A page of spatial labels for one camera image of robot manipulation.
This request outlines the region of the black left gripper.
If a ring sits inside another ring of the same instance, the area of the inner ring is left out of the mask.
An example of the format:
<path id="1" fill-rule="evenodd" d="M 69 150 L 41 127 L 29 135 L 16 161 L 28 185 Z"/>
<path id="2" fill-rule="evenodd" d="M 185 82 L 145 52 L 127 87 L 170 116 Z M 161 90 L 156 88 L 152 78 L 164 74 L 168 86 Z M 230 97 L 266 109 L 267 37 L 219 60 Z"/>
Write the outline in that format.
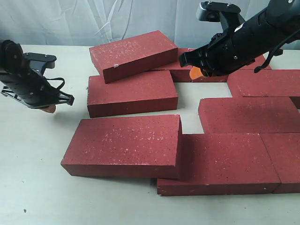
<path id="1" fill-rule="evenodd" d="M 74 97 L 61 91 L 65 85 L 63 78 L 53 78 L 53 81 L 61 81 L 58 87 L 53 87 L 49 81 L 38 71 L 27 74 L 1 73 L 0 81 L 4 84 L 1 94 L 11 97 L 17 102 L 31 109 L 40 109 L 46 113 L 54 113 L 56 105 L 72 105 Z"/>

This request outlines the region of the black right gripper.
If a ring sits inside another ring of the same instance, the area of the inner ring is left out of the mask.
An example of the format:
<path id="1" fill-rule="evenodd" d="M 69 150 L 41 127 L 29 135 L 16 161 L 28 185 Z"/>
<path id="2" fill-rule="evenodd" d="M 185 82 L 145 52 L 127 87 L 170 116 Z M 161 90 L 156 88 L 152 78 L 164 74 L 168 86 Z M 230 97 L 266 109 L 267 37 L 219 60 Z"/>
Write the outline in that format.
<path id="1" fill-rule="evenodd" d="M 180 66 L 192 66 L 191 80 L 228 75 L 255 62 L 254 38 L 255 29 L 248 25 L 218 33 L 207 45 L 181 54 Z"/>

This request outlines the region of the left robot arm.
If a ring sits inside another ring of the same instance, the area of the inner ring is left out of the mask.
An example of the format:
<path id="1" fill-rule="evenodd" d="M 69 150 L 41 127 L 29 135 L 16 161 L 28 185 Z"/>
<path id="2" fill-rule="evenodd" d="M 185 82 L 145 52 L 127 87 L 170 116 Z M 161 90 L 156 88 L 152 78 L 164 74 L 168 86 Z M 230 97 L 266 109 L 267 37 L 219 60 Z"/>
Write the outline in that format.
<path id="1" fill-rule="evenodd" d="M 11 97 L 30 109 L 53 113 L 56 105 L 72 105 L 75 98 L 61 91 L 64 78 L 53 87 L 44 76 L 46 69 L 55 68 L 57 57 L 50 54 L 23 52 L 20 44 L 11 40 L 0 43 L 0 81 L 4 84 L 1 94 Z"/>

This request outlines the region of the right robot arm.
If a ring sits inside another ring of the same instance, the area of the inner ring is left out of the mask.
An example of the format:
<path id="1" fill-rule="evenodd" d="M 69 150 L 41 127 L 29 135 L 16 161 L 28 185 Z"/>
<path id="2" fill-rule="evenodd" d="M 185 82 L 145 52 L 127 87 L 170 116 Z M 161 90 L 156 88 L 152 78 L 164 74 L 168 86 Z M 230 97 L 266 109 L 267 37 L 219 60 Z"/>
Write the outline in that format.
<path id="1" fill-rule="evenodd" d="M 181 67 L 193 66 L 205 77 L 229 75 L 250 65 L 265 53 L 265 62 L 254 72 L 266 68 L 273 56 L 283 54 L 282 46 L 300 38 L 300 2 L 271 0 L 266 8 L 249 20 L 231 3 L 200 2 L 196 12 L 202 22 L 221 23 L 223 31 L 198 49 L 179 56 Z"/>

